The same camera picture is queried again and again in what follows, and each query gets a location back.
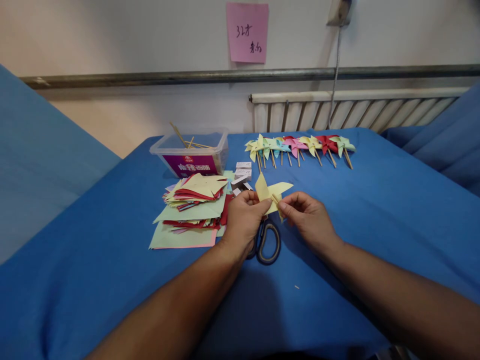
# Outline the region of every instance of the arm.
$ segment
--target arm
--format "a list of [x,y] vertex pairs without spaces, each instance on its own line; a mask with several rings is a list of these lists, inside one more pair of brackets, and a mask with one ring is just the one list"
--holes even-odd
[[480,306],[343,242],[324,205],[303,192],[279,207],[310,249],[414,353],[429,359],[479,356]]
[[253,191],[232,200],[222,240],[134,309],[87,359],[186,358],[235,281],[271,203]]

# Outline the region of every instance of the purple label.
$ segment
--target purple label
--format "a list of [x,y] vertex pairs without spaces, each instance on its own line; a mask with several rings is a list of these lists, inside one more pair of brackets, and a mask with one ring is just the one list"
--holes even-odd
[[193,174],[218,175],[214,157],[211,155],[163,155],[163,158],[180,178],[187,178]]

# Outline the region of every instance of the stack of colored paper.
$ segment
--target stack of colored paper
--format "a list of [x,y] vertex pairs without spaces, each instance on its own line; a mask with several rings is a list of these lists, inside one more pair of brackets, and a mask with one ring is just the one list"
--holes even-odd
[[150,249],[201,248],[215,244],[227,224],[228,203],[233,195],[226,185],[234,177],[195,174],[166,188],[165,209],[153,222],[158,223]]

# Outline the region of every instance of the table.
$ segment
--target table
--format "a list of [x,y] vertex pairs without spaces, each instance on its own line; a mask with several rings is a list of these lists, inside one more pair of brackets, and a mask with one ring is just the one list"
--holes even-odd
[[[320,167],[305,152],[300,168],[286,157],[283,167],[268,163],[267,183],[292,183],[284,195],[304,191],[323,201],[347,242],[480,303],[480,198],[370,130],[312,132],[333,133],[356,145],[353,170],[338,158],[337,168],[325,157]],[[227,170],[249,160],[244,144],[256,136],[228,136]],[[0,358],[84,357],[207,250],[148,250],[164,188],[176,181],[149,153],[157,140],[145,140],[0,267]],[[259,170],[252,169],[254,184]],[[296,229],[270,217],[283,242],[277,262],[245,262],[195,355],[305,350],[344,359],[387,346]]]

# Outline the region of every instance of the radiator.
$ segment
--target radiator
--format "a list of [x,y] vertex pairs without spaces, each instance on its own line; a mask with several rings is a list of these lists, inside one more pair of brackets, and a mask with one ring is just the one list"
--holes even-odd
[[[336,91],[332,129],[423,126],[432,122],[468,87]],[[330,91],[251,94],[257,133],[325,130],[331,106]]]

